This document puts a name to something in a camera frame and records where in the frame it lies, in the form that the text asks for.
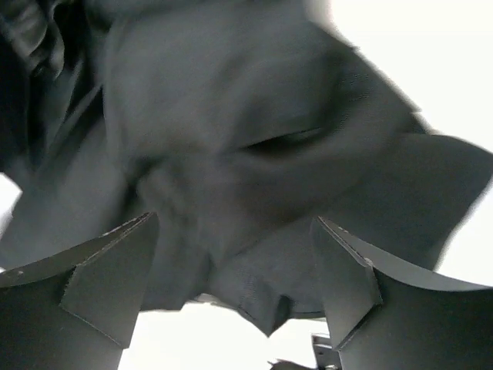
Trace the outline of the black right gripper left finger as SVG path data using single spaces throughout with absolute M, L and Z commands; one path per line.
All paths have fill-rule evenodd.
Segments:
M 1 274 L 3 370 L 107 370 L 132 339 L 159 221 L 110 233 Z

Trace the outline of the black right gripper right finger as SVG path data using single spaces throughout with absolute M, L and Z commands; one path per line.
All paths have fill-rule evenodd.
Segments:
M 311 237 L 343 368 L 491 369 L 490 287 L 418 267 L 323 218 Z

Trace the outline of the black skirt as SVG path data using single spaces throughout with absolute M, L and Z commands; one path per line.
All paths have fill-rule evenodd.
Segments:
M 209 294 L 265 335 L 323 314 L 316 216 L 433 269 L 492 177 L 304 1 L 3 1 L 1 238 L 20 267 L 145 212 L 143 310 Z

